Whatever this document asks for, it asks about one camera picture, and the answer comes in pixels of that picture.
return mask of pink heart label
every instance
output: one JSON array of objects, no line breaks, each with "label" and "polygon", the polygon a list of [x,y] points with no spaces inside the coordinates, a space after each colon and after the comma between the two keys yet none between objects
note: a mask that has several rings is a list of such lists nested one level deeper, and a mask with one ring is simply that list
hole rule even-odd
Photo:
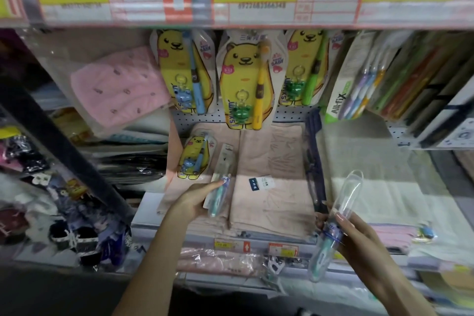
[{"label": "pink heart label", "polygon": [[168,50],[166,49],[158,49],[158,56],[160,58],[167,58],[169,56]]},{"label": "pink heart label", "polygon": [[289,41],[288,42],[288,50],[296,50],[298,49],[298,42],[297,41]]},{"label": "pink heart label", "polygon": [[233,74],[234,66],[233,65],[222,65],[222,72],[224,74]]}]

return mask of left hand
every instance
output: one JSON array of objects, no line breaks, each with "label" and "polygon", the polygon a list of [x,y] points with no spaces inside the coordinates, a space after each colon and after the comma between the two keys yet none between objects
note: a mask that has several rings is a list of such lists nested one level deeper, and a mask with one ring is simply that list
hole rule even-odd
[{"label": "left hand", "polygon": [[175,201],[169,211],[177,211],[181,217],[185,217],[188,222],[191,222],[196,217],[207,213],[207,209],[202,207],[202,202],[208,193],[223,184],[223,180],[209,184],[193,184]]}]

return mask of human hand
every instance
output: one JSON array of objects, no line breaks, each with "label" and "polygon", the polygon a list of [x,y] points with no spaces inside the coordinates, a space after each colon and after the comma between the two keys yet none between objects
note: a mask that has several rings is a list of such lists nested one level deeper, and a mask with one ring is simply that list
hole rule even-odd
[{"label": "human hand", "polygon": [[185,221],[188,223],[198,216],[205,215],[207,210],[202,207],[204,199],[208,193],[223,184],[223,180],[214,181],[209,184],[192,184],[179,198],[176,199],[168,212],[171,211],[172,214],[180,214],[180,219],[182,220],[184,217]]},{"label": "human hand", "polygon": [[[338,251],[370,292],[387,305],[394,287],[408,280],[370,225],[355,213],[349,220],[340,213],[336,213],[335,217],[346,234]],[[317,218],[317,226],[322,229],[328,215],[317,214]]]}]

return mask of forearm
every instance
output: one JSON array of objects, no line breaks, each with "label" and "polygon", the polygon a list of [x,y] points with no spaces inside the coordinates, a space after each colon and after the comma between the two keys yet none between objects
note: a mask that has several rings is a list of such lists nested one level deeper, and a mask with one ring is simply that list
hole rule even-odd
[{"label": "forearm", "polygon": [[114,316],[168,315],[176,266],[189,221],[170,208]]},{"label": "forearm", "polygon": [[436,316],[430,303],[405,277],[393,282],[382,303],[390,316]]}]

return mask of cartoon bear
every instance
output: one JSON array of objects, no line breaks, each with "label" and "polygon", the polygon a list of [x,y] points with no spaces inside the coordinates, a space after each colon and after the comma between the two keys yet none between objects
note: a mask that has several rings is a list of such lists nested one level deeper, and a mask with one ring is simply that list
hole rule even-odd
[{"label": "cartoon bear", "polygon": [[209,143],[206,143],[206,147],[204,148],[204,156],[202,158],[202,163],[201,163],[201,168],[199,169],[198,174],[194,174],[194,168],[185,168],[185,170],[182,170],[182,166],[184,164],[184,161],[186,159],[192,159],[192,160],[197,160],[199,153],[202,149],[202,143],[204,142],[204,136],[193,136],[186,146],[184,147],[184,150],[181,154],[181,158],[179,160],[178,164],[178,177],[179,178],[189,178],[189,180],[197,180],[199,175],[201,175],[204,170],[206,169],[208,163],[209,163]]},{"label": "cartoon bear", "polygon": [[[286,69],[285,83],[278,100],[280,105],[301,106],[301,95],[295,100],[288,100],[285,85],[290,81],[297,81],[297,78],[306,82],[316,61],[317,51],[321,46],[323,34],[324,31],[322,29],[298,29],[293,31],[288,42],[288,67]],[[321,87],[322,85],[317,85],[313,95],[316,95]]]},{"label": "cartoon bear", "polygon": [[[230,111],[239,102],[237,93],[240,90],[248,92],[248,98],[244,101],[244,104],[253,107],[256,99],[258,70],[261,66],[260,51],[258,45],[251,43],[235,44],[230,42],[226,49],[227,53],[224,57],[224,64],[219,78],[220,91],[222,100],[225,102],[224,110],[228,127],[240,130],[244,126],[235,122]],[[265,66],[265,71],[263,121],[271,113],[275,97],[268,63]],[[252,120],[252,111],[250,111],[250,117],[245,123],[246,129],[252,129]]]},{"label": "cartoon bear", "polygon": [[[196,72],[200,79],[202,97],[207,112],[209,105],[212,103],[212,99],[214,98],[212,82],[196,45],[192,43],[192,46],[194,59],[196,61]],[[161,74],[163,75],[163,79],[168,87],[168,91],[173,97],[175,105],[184,113],[195,113],[196,104],[194,101],[192,102],[191,108],[186,108],[183,105],[180,105],[175,98],[176,89],[178,88],[178,82],[176,81],[177,76],[181,77],[180,80],[185,80],[184,86],[188,90],[193,90],[189,54],[186,50],[186,46],[182,42],[181,31],[163,31],[163,33],[158,37],[157,48]]]}]

